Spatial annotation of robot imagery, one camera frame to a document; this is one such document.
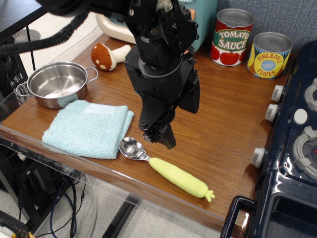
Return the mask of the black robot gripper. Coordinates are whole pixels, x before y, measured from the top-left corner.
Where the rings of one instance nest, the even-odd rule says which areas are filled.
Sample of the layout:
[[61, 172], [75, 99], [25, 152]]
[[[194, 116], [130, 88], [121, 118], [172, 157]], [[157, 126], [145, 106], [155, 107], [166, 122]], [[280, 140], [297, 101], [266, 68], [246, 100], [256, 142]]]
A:
[[194, 114], [199, 109], [196, 59], [188, 53], [165, 70], [158, 70], [142, 62], [137, 47], [133, 47], [124, 63], [131, 84], [142, 99], [139, 128], [144, 131], [143, 138], [173, 149], [176, 141], [169, 123], [175, 117], [175, 109], [180, 107]]

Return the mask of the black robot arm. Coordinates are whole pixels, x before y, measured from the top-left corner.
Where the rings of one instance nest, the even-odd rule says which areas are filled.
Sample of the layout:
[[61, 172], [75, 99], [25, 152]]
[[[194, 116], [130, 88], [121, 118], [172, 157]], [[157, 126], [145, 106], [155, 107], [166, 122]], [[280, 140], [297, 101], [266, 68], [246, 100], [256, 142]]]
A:
[[196, 113], [200, 103], [192, 48], [198, 25], [190, 11], [176, 0], [42, 0], [40, 4], [59, 16], [92, 11], [126, 24], [136, 41], [124, 63], [142, 99], [139, 128], [146, 141], [174, 148], [170, 124], [176, 108]]

